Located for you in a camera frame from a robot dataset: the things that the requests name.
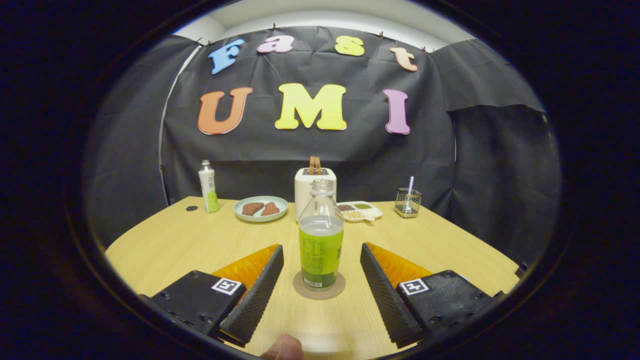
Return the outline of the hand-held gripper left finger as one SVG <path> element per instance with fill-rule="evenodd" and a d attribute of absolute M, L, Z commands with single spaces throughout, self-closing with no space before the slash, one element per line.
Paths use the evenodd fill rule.
<path fill-rule="evenodd" d="M 272 244 L 214 273 L 187 272 L 142 301 L 174 324 L 219 342 L 246 346 L 253 337 L 284 266 Z"/>

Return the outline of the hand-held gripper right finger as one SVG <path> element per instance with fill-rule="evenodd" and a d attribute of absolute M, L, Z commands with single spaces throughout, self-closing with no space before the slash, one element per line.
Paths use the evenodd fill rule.
<path fill-rule="evenodd" d="M 372 243 L 359 262 L 391 342 L 435 344 L 493 310 L 503 292 L 484 292 L 451 269 L 431 273 Z"/>

